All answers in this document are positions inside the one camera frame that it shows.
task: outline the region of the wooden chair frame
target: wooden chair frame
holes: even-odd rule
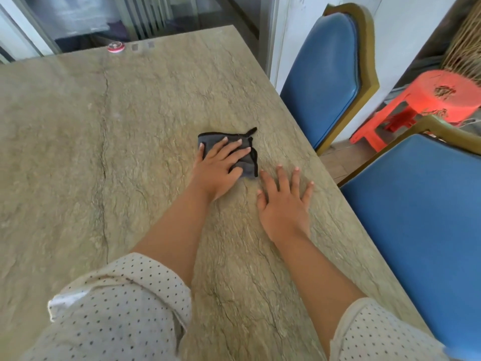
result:
[[[342,114],[322,142],[316,147],[317,155],[321,155],[330,147],[334,138],[339,135],[374,93],[379,90],[378,76],[374,67],[374,22],[370,12],[363,6],[348,3],[339,6],[328,5],[323,16],[335,14],[336,12],[348,14],[356,23],[357,40],[359,45],[358,70],[361,87],[347,110]]]
[[[357,170],[354,170],[344,180],[339,182],[338,187],[341,187],[346,182],[356,177],[360,172],[362,172],[362,170],[364,170],[367,166],[376,161],[377,158],[381,157],[392,147],[399,144],[407,137],[412,136],[413,134],[435,135],[437,139],[450,146],[481,156],[481,137],[477,137],[471,133],[460,130],[459,128],[455,128],[444,120],[438,119],[434,115],[427,115],[422,117],[406,132],[402,133],[399,137],[389,143],[385,148],[383,148],[381,151],[371,157],[371,159],[361,165]]]

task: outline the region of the red plastic stool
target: red plastic stool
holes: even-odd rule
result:
[[[396,106],[405,101],[408,106],[399,114],[389,116]],[[386,143],[375,129],[384,122],[392,132],[400,127],[411,127],[415,116],[436,114],[453,125],[459,125],[481,105],[481,88],[470,79],[448,71],[428,71],[419,75],[399,96],[368,120],[350,139],[354,144],[366,138],[379,152]]]

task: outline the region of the blue padded seat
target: blue padded seat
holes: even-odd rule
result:
[[[280,97],[314,149],[359,92],[357,28],[352,18],[320,17],[304,41]]]
[[[434,336],[481,359],[481,157],[412,135],[340,190]]]

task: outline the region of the blue chair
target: blue chair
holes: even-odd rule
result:
[[[378,89],[372,18],[344,4],[328,6],[314,24],[280,96],[321,154]]]
[[[481,359],[480,183],[481,138],[427,116],[339,184],[452,358]]]

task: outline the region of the table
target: table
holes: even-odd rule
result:
[[[259,165],[316,182],[312,240],[366,294],[427,330],[307,139],[232,26],[0,67],[0,352],[48,325],[50,299],[124,254],[185,187],[197,134],[258,127]],[[314,328],[257,217],[257,180],[215,202],[181,353],[319,359]]]

